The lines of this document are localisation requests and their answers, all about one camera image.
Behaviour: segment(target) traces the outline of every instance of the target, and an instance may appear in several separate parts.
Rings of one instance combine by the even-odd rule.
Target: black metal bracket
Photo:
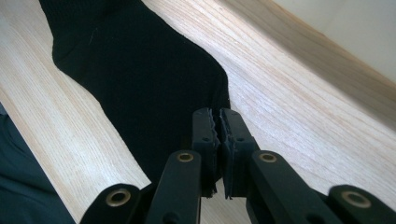
[[[217,191],[221,176],[226,198],[247,198],[251,223],[396,223],[396,213],[363,189],[336,186],[325,196],[309,188],[279,154],[259,149],[237,112],[219,114],[221,124],[208,108],[193,113],[191,150],[170,155],[158,186],[105,189],[81,223],[197,224],[201,197]]]

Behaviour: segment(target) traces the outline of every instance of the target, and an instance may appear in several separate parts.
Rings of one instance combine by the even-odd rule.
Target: dark fabric
[[[40,4],[54,63],[99,101],[151,181],[170,153],[190,147],[193,111],[230,106],[221,66],[141,1]],[[0,223],[73,222],[11,121],[1,122]]]
[[[0,115],[0,223],[75,223],[8,115]]]

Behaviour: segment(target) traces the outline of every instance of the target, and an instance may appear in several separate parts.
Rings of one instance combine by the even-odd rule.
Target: wooden board
[[[351,184],[396,209],[394,83],[272,1],[145,3],[220,62],[229,76],[233,109],[262,149],[283,155],[314,189],[327,193],[330,186]],[[0,13],[0,101],[79,220],[92,196],[84,202],[71,197],[84,187],[64,182],[86,176],[54,164],[53,158],[69,159],[59,148],[74,139],[80,144],[74,147],[96,148],[89,155],[96,159],[104,157],[99,143],[117,142],[112,150],[121,155],[126,149],[94,99],[52,64],[50,30],[38,3],[2,0]],[[85,156],[73,154],[77,159],[69,162]],[[85,163],[92,168],[88,174],[99,170],[94,161]],[[126,163],[138,170],[131,157]],[[101,169],[97,175],[120,171]],[[127,179],[140,187],[148,183],[143,174]],[[103,187],[94,178],[80,182]],[[227,202],[220,192],[203,201],[202,223],[247,220],[244,200]]]

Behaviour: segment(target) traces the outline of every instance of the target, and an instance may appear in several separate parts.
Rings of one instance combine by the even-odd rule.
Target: black fabric
[[[230,106],[221,66],[141,1],[40,4],[54,63],[99,101],[154,183],[190,147],[192,112]],[[8,116],[0,126],[0,223],[73,223]]]
[[[75,223],[8,115],[0,115],[0,223]]]

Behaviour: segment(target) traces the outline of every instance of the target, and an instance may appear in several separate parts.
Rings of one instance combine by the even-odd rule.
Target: wooden surface
[[[220,62],[229,76],[233,109],[262,149],[283,155],[313,189],[327,193],[333,185],[351,184],[396,209],[394,83],[271,1],[145,3]],[[1,0],[0,13],[0,101],[78,220],[91,198],[73,201],[71,194],[85,190],[64,183],[87,176],[52,158],[102,159],[100,144],[122,142],[92,97],[52,64],[50,30],[38,3]],[[70,144],[69,150],[88,146],[97,153],[75,151],[69,157],[61,149]],[[87,160],[84,167],[90,175],[119,174],[95,166],[102,162]],[[139,186],[148,183],[143,175],[122,177]],[[80,182],[96,190],[101,185],[94,178]],[[203,201],[202,223],[247,220],[243,200],[225,201],[219,193]]]

